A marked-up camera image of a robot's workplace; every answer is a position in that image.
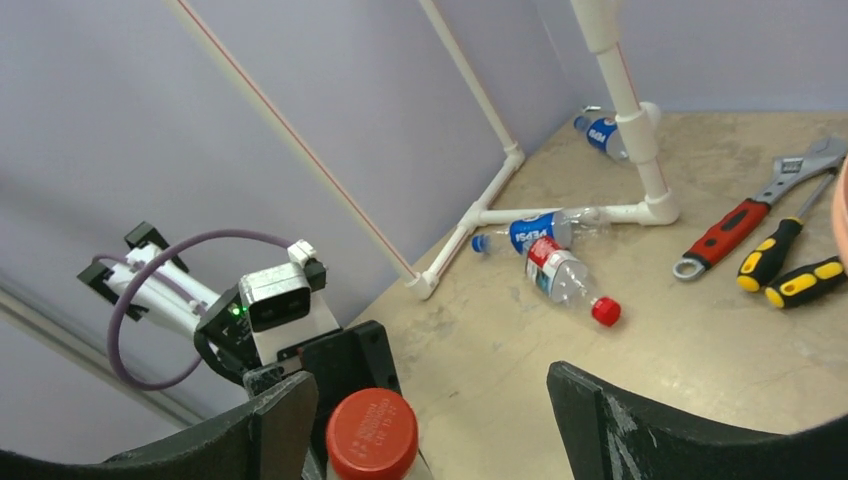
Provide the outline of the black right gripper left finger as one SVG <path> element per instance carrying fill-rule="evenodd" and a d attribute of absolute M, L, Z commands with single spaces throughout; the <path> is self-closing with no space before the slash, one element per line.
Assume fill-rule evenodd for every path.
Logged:
<path fill-rule="evenodd" d="M 318 402 L 296 373 L 214 418 L 101 463 L 61 464 L 1 452 L 3 479 L 299 479 Z"/>

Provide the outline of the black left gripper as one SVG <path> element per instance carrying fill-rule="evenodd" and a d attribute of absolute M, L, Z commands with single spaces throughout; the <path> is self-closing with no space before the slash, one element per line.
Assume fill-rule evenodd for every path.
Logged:
<path fill-rule="evenodd" d="M 249 395 L 256 396 L 299 369 L 313 375 L 319 398 L 310 438 L 311 464 L 328 461 L 326 428 L 347 396 L 367 388 L 402 392 L 386 329 L 375 320 L 307 343 L 299 348 L 296 359 L 300 362 L 297 368 L 280 362 L 263 366 L 245 373 L 242 383 Z"/>

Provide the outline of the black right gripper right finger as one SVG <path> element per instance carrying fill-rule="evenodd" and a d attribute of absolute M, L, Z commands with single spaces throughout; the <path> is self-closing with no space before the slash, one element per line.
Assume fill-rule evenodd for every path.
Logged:
<path fill-rule="evenodd" d="M 700 417 L 565 361 L 547 389 L 577 479 L 844 479 L 847 419 L 792 434 Z"/>

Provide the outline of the clear bottle red cap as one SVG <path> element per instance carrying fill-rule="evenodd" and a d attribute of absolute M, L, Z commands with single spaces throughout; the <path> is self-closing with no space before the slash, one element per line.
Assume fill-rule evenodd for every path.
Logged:
<path fill-rule="evenodd" d="M 345 399 L 325 429 L 328 479 L 433 480 L 419 447 L 410 404 L 398 393 L 367 388 Z"/>

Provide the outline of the red label bottle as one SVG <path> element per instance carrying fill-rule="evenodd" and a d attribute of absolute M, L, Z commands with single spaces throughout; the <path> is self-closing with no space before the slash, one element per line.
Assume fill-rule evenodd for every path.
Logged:
<path fill-rule="evenodd" d="M 578 309 L 600 325 L 615 325 L 621 305 L 595 284 L 588 266 L 550 236 L 525 243 L 525 274 L 551 302 Z"/>

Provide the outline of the Pepsi bottle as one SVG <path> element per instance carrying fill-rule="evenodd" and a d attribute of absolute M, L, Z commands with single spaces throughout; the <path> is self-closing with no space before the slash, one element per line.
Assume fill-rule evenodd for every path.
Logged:
<path fill-rule="evenodd" d="M 608 215 L 599 207 L 556 210 L 514 221 L 501 230 L 476 234 L 470 239 L 470 247 L 484 256 L 509 252 L 524 255 L 539 238 L 550 237 L 561 247 L 570 248 L 579 239 L 597 236 L 609 226 Z"/>

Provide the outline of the orange plastic bin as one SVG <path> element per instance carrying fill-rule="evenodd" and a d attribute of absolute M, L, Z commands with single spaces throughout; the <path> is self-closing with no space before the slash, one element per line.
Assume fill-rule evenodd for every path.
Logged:
<path fill-rule="evenodd" d="M 837 174 L 830 207 L 830 223 L 837 253 L 847 269 L 847 161 Z"/>

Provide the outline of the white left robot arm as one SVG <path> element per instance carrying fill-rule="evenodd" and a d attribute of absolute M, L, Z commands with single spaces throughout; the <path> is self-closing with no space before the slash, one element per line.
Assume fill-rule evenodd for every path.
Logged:
<path fill-rule="evenodd" d="M 181 255 L 213 239 L 247 239 L 283 247 L 280 265 L 244 275 L 216 292 L 189 273 Z M 306 371 L 318 385 L 310 452 L 326 463 L 326 429 L 347 396 L 367 388 L 398 391 L 394 359 L 384 326 L 369 320 L 342 327 L 323 298 L 327 270 L 306 241 L 250 230 L 206 232 L 170 245 L 149 223 L 125 238 L 122 256 L 99 254 L 79 279 L 113 306 L 107 354 L 127 385 L 157 391 L 169 381 L 133 376 L 120 353 L 120 325 L 148 319 L 190 340 L 198 362 L 225 380 L 259 394 Z"/>

